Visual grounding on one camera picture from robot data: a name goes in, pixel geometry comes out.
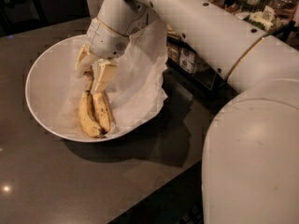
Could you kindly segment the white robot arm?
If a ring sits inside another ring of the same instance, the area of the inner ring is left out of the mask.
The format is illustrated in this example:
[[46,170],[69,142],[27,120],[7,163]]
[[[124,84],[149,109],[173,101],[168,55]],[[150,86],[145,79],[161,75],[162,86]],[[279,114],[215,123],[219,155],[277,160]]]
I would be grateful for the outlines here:
[[299,224],[299,51],[206,0],[104,0],[77,62],[121,56],[155,18],[239,93],[206,134],[205,224]]

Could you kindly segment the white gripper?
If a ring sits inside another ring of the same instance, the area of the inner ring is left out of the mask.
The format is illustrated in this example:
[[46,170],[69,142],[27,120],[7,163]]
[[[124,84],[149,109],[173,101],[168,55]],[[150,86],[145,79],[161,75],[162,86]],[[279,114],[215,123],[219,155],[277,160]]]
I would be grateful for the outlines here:
[[[128,36],[120,35],[113,31],[99,19],[92,19],[87,31],[87,41],[79,52],[75,64],[77,77],[82,77],[90,70],[92,65],[101,58],[112,59],[122,56],[130,39]],[[113,76],[118,66],[110,60],[99,63],[100,73],[96,80],[95,92],[103,92]]]

